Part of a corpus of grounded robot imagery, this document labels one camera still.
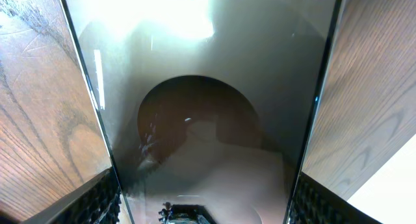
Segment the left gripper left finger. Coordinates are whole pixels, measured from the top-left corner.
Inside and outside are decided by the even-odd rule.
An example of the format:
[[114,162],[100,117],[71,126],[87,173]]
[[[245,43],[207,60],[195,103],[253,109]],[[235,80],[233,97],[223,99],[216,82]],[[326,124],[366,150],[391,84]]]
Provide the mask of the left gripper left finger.
[[120,220],[121,189],[116,174],[108,168],[65,195],[51,206],[25,220],[43,224],[114,224]]

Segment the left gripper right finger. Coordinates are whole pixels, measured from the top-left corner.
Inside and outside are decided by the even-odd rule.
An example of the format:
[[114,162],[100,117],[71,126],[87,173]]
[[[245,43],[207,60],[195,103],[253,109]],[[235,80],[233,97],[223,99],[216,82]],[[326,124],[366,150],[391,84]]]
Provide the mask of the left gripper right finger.
[[379,224],[335,193],[301,173],[287,213],[288,224]]

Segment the Galaxy S25 Ultra smartphone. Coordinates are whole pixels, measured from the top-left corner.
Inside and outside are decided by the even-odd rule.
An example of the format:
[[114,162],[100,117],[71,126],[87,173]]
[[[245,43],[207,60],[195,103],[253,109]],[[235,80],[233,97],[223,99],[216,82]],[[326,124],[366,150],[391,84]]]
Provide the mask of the Galaxy S25 Ultra smartphone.
[[286,223],[343,0],[60,0],[133,223]]

